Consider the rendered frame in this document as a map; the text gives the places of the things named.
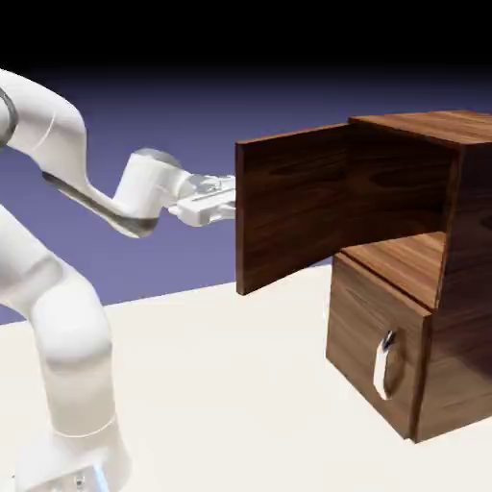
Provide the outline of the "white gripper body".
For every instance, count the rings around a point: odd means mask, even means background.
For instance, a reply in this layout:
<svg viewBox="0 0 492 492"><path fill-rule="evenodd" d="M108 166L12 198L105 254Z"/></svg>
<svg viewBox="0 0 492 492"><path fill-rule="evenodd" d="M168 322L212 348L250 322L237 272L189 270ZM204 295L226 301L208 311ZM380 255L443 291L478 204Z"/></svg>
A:
<svg viewBox="0 0 492 492"><path fill-rule="evenodd" d="M180 199L168 212L191 227L235 219L235 189L195 193Z"/></svg>

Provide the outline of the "dark wood cabinet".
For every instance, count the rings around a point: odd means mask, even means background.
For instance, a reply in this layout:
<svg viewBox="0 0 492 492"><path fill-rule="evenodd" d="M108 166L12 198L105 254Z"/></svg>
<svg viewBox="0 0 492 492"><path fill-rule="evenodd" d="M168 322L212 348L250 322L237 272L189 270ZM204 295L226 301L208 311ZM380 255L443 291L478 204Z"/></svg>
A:
<svg viewBox="0 0 492 492"><path fill-rule="evenodd" d="M414 442L492 416L492 115L354 116L456 150L441 228L341 249L431 314Z"/></svg>

